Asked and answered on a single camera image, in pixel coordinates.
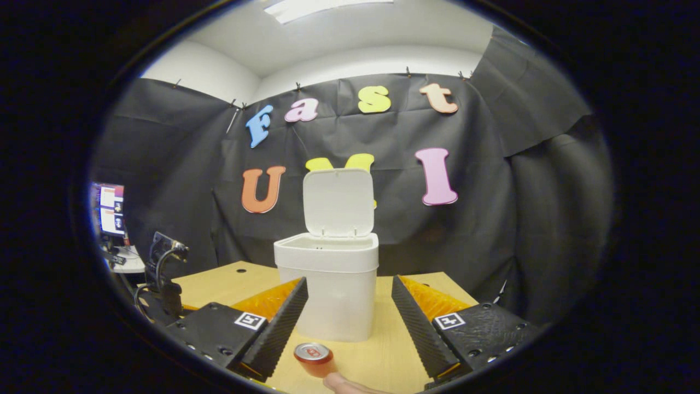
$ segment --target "red soda can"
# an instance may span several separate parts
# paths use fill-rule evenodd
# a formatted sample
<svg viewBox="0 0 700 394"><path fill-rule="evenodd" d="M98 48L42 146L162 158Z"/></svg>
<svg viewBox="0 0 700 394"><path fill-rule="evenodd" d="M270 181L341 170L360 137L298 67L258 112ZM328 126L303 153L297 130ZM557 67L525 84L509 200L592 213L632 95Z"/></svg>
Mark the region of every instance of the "red soda can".
<svg viewBox="0 0 700 394"><path fill-rule="evenodd" d="M333 352L324 345L316 342L300 344L294 349L294 357L311 376L325 378L338 369L333 361Z"/></svg>

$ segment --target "open lid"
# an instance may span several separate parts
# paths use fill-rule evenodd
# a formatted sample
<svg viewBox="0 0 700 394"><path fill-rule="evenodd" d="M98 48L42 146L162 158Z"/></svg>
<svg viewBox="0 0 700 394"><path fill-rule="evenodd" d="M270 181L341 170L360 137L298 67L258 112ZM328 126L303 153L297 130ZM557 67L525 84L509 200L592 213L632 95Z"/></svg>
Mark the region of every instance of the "open lid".
<svg viewBox="0 0 700 394"><path fill-rule="evenodd" d="M366 236L375 226L372 175L361 168L311 171L303 194L304 220L315 236Z"/></svg>

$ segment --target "computer monitor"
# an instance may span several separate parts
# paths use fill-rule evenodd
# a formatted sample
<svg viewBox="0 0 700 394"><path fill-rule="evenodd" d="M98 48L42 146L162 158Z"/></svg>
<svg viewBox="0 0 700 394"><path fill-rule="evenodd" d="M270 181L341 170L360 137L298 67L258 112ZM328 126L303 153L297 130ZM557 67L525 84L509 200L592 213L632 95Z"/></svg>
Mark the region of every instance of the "computer monitor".
<svg viewBox="0 0 700 394"><path fill-rule="evenodd" d="M108 250L112 250L113 245L128 244L124 221L124 186L91 183L90 204L95 235L108 244Z"/></svg>

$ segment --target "black curtain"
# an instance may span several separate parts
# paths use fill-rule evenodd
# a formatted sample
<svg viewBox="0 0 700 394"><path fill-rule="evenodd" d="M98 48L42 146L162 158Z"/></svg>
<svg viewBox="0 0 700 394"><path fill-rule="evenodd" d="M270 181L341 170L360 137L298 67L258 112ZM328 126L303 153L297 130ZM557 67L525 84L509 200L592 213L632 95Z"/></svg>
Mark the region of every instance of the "black curtain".
<svg viewBox="0 0 700 394"><path fill-rule="evenodd" d="M451 90L454 114L419 89ZM391 108L363 114L358 91L385 86ZM293 102L315 98L318 116L287 123ZM269 135L250 148L246 122L266 105ZM274 241L306 232L302 179L310 158L343 167L374 156L379 275L444 271L479 301L535 323L558 318L591 286L614 207L610 158L591 110L546 59L495 29L466 81L456 76L359 76L303 86L245 110L186 88L139 80L106 124L95 179L124 184L126 223L145 256L158 230L190 246L179 276L237 260L274 266ZM449 151L458 200L426 206L419 149ZM242 173L286 167L276 205L242 207Z"/></svg>
<svg viewBox="0 0 700 394"><path fill-rule="evenodd" d="M216 268L209 229L219 144L237 108L170 83L137 79L104 125L93 180L123 184L129 239L146 261L160 231L190 247L177 277Z"/></svg>

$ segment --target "wooden table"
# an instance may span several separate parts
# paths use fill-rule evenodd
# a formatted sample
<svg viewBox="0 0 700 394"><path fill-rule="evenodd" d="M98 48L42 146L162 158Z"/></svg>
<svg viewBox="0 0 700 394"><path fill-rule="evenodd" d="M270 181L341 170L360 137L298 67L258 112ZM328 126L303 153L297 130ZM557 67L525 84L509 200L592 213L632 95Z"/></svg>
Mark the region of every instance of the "wooden table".
<svg viewBox="0 0 700 394"><path fill-rule="evenodd" d="M408 278L467 303L478 304L445 273L409 275ZM302 342L319 342L333 350L338 370L348 379L390 393L417 393L431 381L423 369L396 305L391 299L390 276L377 278L374 328L369 340L356 343L319 341L303 337L295 329L274 374L265 382L290 394L329 394L321 379L303 370L294 358ZM279 285L276 269L238 261L217 269L173 280L182 286L183 304L202 307L209 302L232 305L263 290Z"/></svg>

